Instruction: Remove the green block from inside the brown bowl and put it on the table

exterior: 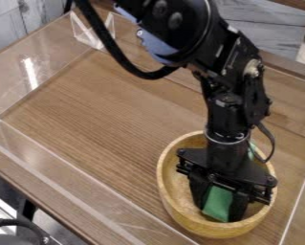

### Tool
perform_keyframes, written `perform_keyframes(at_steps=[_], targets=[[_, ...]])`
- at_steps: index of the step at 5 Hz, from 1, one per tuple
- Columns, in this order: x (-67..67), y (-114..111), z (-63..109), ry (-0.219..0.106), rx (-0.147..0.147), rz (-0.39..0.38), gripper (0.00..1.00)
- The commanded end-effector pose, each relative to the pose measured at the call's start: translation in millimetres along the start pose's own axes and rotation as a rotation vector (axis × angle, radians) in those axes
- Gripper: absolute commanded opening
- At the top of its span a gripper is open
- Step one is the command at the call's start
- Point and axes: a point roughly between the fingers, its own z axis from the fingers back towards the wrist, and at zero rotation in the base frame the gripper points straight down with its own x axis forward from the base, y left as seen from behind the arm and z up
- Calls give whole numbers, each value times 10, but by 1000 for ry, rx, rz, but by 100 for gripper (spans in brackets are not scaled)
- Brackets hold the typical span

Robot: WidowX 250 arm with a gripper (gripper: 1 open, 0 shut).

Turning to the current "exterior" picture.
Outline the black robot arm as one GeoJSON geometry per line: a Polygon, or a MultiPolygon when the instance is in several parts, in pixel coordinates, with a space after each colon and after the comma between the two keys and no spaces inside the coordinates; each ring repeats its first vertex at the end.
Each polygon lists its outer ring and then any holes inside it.
{"type": "Polygon", "coordinates": [[[155,59],[188,68],[200,82],[207,144],[176,151],[176,171],[188,176],[200,212],[238,222],[250,204],[271,203],[278,186],[251,144],[252,130],[268,131],[262,121],[272,104],[260,50],[223,18],[215,0],[115,0],[115,8],[140,26],[155,59]]]}

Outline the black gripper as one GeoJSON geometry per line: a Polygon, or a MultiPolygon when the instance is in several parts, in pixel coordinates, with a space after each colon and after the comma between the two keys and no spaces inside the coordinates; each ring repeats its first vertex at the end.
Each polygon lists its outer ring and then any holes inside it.
{"type": "Polygon", "coordinates": [[[218,138],[206,133],[204,137],[206,146],[176,150],[176,171],[190,179],[194,202],[200,210],[214,189],[230,195],[230,222],[238,222],[250,203],[271,204],[278,179],[266,168],[268,158],[262,159],[252,147],[250,134],[242,138],[218,138]]]}

